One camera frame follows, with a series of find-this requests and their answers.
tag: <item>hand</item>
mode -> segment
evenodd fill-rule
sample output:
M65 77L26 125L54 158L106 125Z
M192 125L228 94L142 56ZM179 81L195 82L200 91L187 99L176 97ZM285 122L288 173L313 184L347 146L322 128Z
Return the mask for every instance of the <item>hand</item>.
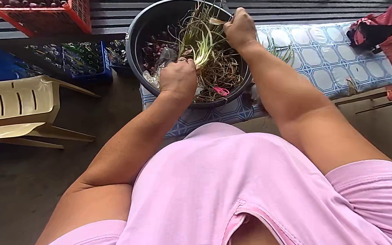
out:
M231 21L223 25L228 43L237 52L246 44L257 41L257 32L252 17L242 7L237 8Z
M160 73L160 94L168 94L176 100L190 104L197 87L196 66L192 59L169 63Z

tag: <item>table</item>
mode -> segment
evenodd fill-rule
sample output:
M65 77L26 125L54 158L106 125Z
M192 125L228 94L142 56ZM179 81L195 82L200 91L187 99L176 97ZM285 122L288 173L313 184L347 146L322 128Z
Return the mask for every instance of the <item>table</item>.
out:
M272 36L278 46L292 45L292 67L322 91L327 97L341 98L392 84L392 65L386 55L357 54L346 36L352 22L309 25L258 25L259 41L268 46ZM155 96L140 86L143 109ZM197 127L211 122L234 124L265 116L261 105L252 105L240 96L214 109L187 109L166 137L185 136Z

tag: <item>person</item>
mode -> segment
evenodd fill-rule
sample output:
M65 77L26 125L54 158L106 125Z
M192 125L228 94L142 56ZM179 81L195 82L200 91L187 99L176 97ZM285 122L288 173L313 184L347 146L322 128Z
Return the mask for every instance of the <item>person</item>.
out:
M392 245L392 161L238 8L224 25L282 138L210 123L155 154L192 102L193 60L118 131L58 202L37 245Z

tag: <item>pink scissors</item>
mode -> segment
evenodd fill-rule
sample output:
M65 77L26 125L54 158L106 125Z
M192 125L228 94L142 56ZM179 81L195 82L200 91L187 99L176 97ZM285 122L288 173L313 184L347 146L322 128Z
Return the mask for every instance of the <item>pink scissors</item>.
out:
M215 86L215 87L213 87L213 89L221 96L226 96L229 94L229 91L226 88L219 88L219 87Z

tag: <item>white plastic chair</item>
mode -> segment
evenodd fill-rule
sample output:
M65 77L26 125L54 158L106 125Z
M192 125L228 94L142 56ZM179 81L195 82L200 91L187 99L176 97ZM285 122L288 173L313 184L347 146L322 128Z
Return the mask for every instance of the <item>white plastic chair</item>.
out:
M0 142L63 148L62 145L19 137L42 136L93 141L94 136L52 125L60 109L60 86L99 97L88 90L48 76L0 81Z

